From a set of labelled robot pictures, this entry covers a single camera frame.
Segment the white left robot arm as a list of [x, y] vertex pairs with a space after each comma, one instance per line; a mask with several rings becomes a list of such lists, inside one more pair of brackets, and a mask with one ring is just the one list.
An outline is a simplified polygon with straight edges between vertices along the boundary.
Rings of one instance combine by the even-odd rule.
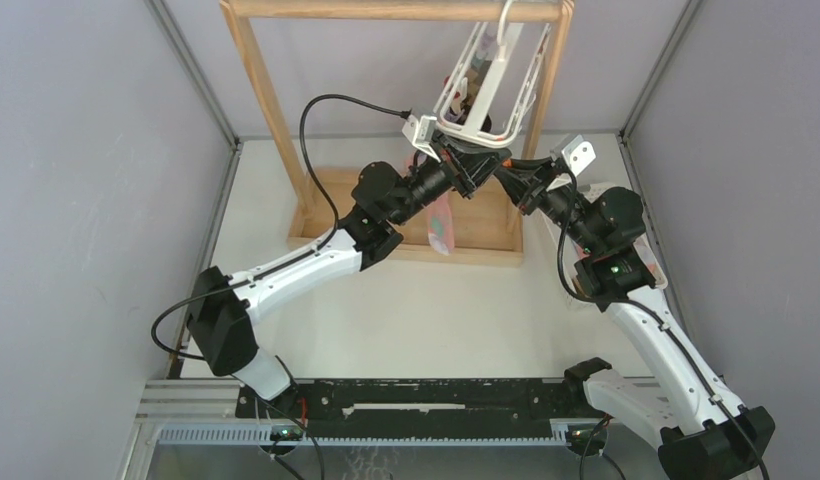
[[201, 359], [216, 377], [250, 387], [276, 417], [291, 414], [299, 394], [275, 355], [263, 349], [255, 328], [271, 311], [323, 282], [352, 275], [385, 260], [403, 242], [398, 232], [439, 197], [454, 191], [470, 198], [512, 156], [435, 133], [432, 150], [401, 173], [372, 162], [357, 177], [349, 212], [323, 235], [274, 261], [223, 273], [212, 266], [193, 287], [187, 329]]

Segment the white plastic clip hanger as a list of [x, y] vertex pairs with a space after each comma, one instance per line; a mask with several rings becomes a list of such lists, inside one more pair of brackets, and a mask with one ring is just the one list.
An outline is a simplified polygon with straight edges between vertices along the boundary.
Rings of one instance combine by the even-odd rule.
[[[519, 133], [523, 120], [536, 98], [536, 83], [542, 70], [545, 54], [549, 50], [551, 25], [545, 24], [538, 39], [531, 45], [530, 61], [517, 88], [514, 104], [499, 129], [486, 124], [492, 121], [492, 110], [497, 95], [510, 77], [508, 70], [517, 51], [527, 44], [520, 40], [525, 28], [512, 16], [514, 3], [505, 1], [496, 21], [477, 23], [467, 40], [451, 74], [446, 77], [443, 89], [433, 107], [437, 117], [436, 129], [444, 134], [468, 143], [491, 148], [510, 146]], [[492, 64], [482, 82], [476, 101], [463, 125], [444, 118], [458, 82], [465, 76], [473, 60], [491, 60]]]

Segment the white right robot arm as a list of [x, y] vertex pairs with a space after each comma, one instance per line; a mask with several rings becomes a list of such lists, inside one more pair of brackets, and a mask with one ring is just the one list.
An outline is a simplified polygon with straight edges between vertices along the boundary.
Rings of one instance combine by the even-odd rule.
[[508, 160], [495, 176], [521, 213], [541, 212], [558, 227], [559, 246], [582, 249], [574, 277], [561, 281], [564, 291], [612, 317], [662, 390], [660, 398], [640, 395], [607, 363], [584, 361], [566, 373], [568, 410], [620, 421], [655, 449], [671, 479], [733, 479], [754, 470], [767, 477], [763, 455], [774, 420], [721, 380], [670, 313], [635, 246], [645, 231], [640, 196], [614, 186], [588, 198], [560, 158]]

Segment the pink sock with green patch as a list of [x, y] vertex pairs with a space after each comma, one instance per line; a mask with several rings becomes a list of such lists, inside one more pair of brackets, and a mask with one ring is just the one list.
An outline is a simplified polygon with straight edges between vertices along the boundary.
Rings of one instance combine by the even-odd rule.
[[455, 248], [449, 195], [443, 194], [425, 209], [429, 245], [440, 255], [450, 256]]

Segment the white perforated plastic basket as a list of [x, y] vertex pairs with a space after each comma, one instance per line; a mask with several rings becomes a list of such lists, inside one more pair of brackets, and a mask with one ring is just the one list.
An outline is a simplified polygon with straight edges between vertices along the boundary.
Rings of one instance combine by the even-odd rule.
[[570, 298], [606, 311], [631, 301], [641, 287], [659, 286], [635, 243], [646, 232], [641, 197], [613, 186], [593, 200], [570, 187], [574, 205], [565, 216], [546, 216], [559, 228], [555, 267]]

